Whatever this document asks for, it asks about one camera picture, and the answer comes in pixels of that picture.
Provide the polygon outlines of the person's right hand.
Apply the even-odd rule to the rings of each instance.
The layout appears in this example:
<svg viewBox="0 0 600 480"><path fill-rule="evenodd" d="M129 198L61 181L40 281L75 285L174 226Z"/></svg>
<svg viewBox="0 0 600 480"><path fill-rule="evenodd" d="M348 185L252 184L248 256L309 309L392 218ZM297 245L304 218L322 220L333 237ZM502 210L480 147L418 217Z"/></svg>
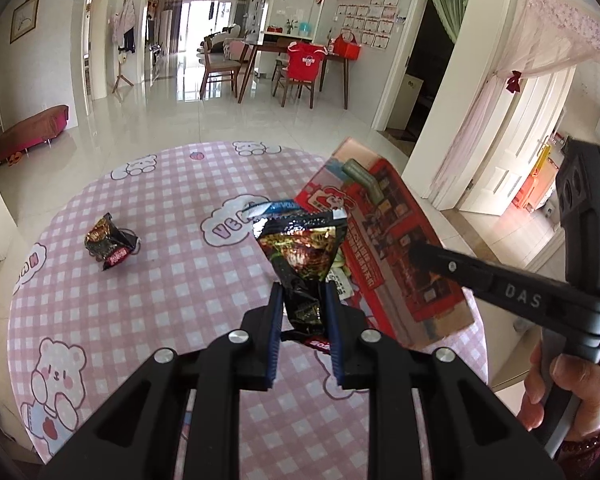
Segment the person's right hand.
<svg viewBox="0 0 600 480"><path fill-rule="evenodd" d="M527 430L541 426L544 408L541 404L545 384L541 375L542 349L537 344L530 356L531 368L524 380L524 396L517 415ZM580 399L580 408L567 441L583 441L600 433L600 362L594 364L576 356L561 354L550 364L554 385Z"/></svg>

